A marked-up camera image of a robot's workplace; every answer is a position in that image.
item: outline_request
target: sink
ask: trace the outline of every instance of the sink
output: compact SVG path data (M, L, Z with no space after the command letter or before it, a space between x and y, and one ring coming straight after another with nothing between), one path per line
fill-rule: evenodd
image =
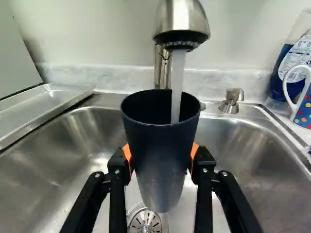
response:
M124 95L94 95L34 130L0 157L0 232L58 233L88 176L107 171L112 153L126 143L119 105ZM227 115L207 102L195 141L233 173L265 233L304 233L311 226L311 175L297 142L257 105ZM165 215L171 233L193 232L196 186L187 174L178 205ZM126 207L142 202L135 173ZM109 195L95 224L108 232ZM230 232L213 195L214 232Z

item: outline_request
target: drain strainer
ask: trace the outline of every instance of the drain strainer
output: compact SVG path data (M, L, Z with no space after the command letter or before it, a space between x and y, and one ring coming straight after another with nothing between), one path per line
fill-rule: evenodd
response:
M128 233L167 233L166 215L149 210L143 203L128 215Z

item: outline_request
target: water stream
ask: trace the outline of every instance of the water stream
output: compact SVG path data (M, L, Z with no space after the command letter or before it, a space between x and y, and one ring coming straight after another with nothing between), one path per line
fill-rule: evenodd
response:
M180 99L183 88L186 50L172 51L172 110L171 124L179 122Z

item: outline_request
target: polka dot mug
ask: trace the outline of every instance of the polka dot mug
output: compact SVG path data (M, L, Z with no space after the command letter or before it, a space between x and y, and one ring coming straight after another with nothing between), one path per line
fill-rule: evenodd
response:
M306 74L305 87L303 88L297 104L294 104L287 92L287 79L298 76L300 73ZM283 80L283 92L287 100L288 105L292 109L293 113L290 116L290 120L295 124L311 129L311 68L306 65L299 65L291 68Z

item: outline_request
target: stainless steel faucet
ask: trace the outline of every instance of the stainless steel faucet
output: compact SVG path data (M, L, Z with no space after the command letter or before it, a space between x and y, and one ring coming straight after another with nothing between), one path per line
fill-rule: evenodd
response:
M170 51L192 51L210 38L199 0L160 0L155 15L155 89L171 88Z
M237 101L244 101L244 91L241 88L227 89L226 99L218 106L218 109L224 113L234 114L239 112Z

